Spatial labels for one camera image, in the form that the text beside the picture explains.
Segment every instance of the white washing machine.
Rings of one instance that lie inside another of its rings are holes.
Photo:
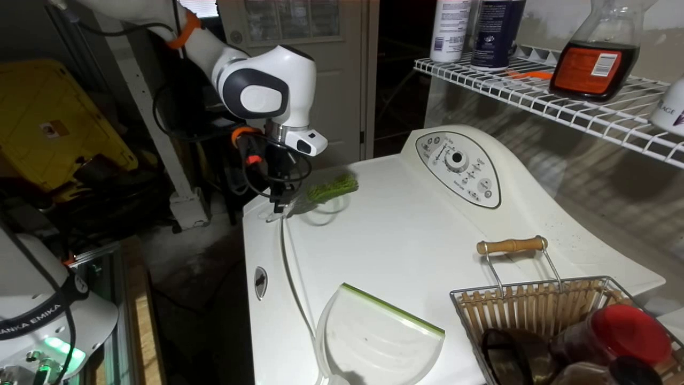
[[[339,172],[319,172],[307,187]],[[574,223],[503,143],[477,129],[421,129],[401,154],[343,172],[359,181],[350,194],[323,206],[299,202],[280,218],[259,196],[243,212],[259,385],[316,382],[309,329],[341,283],[444,329],[440,356],[421,382],[483,382],[449,300],[455,288],[495,285],[477,256],[481,240],[542,236],[559,276],[611,276],[633,296],[665,285]],[[505,283],[551,279],[537,261],[495,269]]]

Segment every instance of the wire shelf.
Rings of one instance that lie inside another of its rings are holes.
[[[515,57],[553,66],[557,54],[520,47]],[[684,136],[648,122],[667,89],[663,82],[628,77],[608,102],[588,102],[550,94],[546,82],[520,80],[506,68],[486,71],[463,65],[436,65],[421,57],[414,63],[414,71],[684,169]]]

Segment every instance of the red bottle cap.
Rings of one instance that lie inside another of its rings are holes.
[[[660,323],[635,305],[606,305],[594,314],[591,327],[611,360],[630,356],[657,366],[670,356],[669,338]]]

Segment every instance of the basket handle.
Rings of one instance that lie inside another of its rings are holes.
[[[511,255],[525,255],[525,253],[533,255],[544,248],[546,248],[546,240],[540,236],[528,237],[528,240],[477,241],[477,253],[481,256],[488,256],[488,255],[511,256]]]

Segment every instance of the white wall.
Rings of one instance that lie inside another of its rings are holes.
[[[528,0],[520,41],[561,49],[589,0]],[[684,76],[684,5],[660,0],[635,72]],[[506,143],[544,188],[614,248],[663,274],[669,285],[650,305],[684,305],[684,172],[591,139],[503,102],[431,82],[425,127],[479,127]]]

